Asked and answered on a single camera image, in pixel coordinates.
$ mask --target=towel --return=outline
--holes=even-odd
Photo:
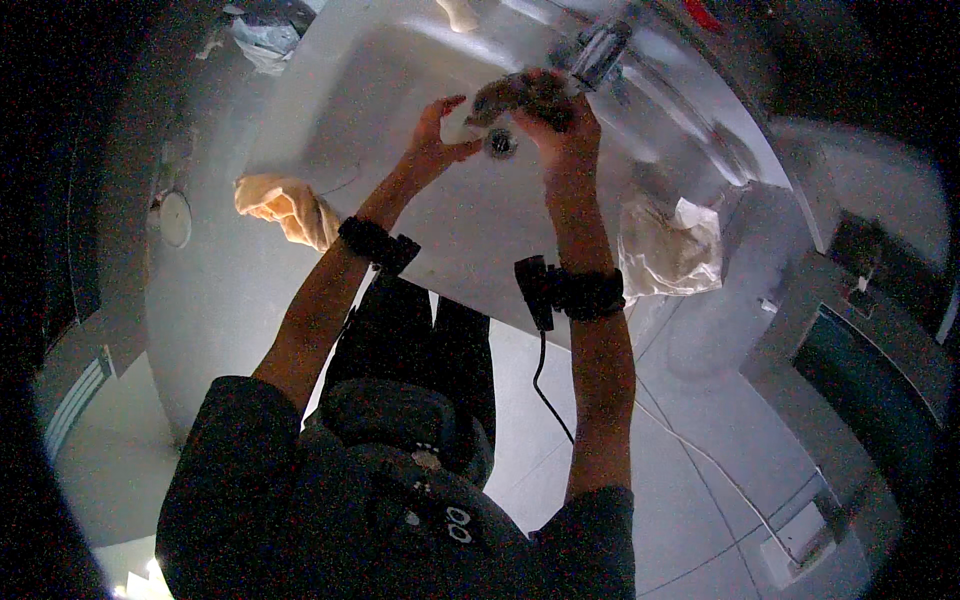
[[[326,252],[337,239],[340,218],[306,181],[285,175],[245,175],[233,183],[237,212],[279,221],[291,242]]]
[[[623,205],[616,245],[628,306],[640,296],[690,296],[722,285],[720,219],[683,198],[669,219],[637,191]]]

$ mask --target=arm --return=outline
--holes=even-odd
[[[573,99],[574,122],[554,132],[523,112],[514,119],[540,147],[546,205],[563,266],[571,273],[613,273],[613,257],[596,202],[600,124],[583,94]],[[630,488],[630,418],[636,380],[622,312],[570,324],[577,435],[566,501],[607,486]]]
[[[454,145],[440,140],[441,117],[464,100],[465,96],[442,98],[423,111],[410,147],[357,210],[358,219],[390,231],[414,196],[453,162],[480,150],[480,140]],[[273,346],[253,372],[257,379],[279,388],[301,418],[368,266],[367,259],[338,238],[290,302]]]

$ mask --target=person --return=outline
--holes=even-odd
[[[480,142],[445,145],[427,107],[356,217],[390,231],[410,200]],[[614,271],[596,202],[600,125],[583,95],[539,147],[562,265]],[[571,323],[577,426],[563,507],[528,539],[482,492],[495,437],[488,317],[381,270],[343,236],[297,292],[252,377],[213,381],[160,513],[156,557],[178,598],[634,598],[622,310]],[[320,407],[300,421],[331,352]]]

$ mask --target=hand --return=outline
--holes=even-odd
[[[467,99],[457,95],[441,98],[423,110],[414,128],[413,139],[404,153],[404,161],[410,166],[411,176],[419,188],[426,187],[454,162],[466,160],[480,152],[483,140],[464,144],[444,144],[440,139],[440,119],[450,114]]]
[[[542,75],[543,69],[534,69]],[[593,116],[587,96],[577,94],[570,99],[573,120],[566,132],[554,131],[544,121],[526,113],[523,108],[512,110],[511,115],[540,149],[548,178],[554,175],[595,175],[597,156],[600,151],[600,123]]]

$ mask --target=sink drain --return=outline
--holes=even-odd
[[[487,154],[493,158],[509,158],[516,153],[516,138],[510,133],[510,130],[494,128],[487,133],[484,148],[487,150]]]

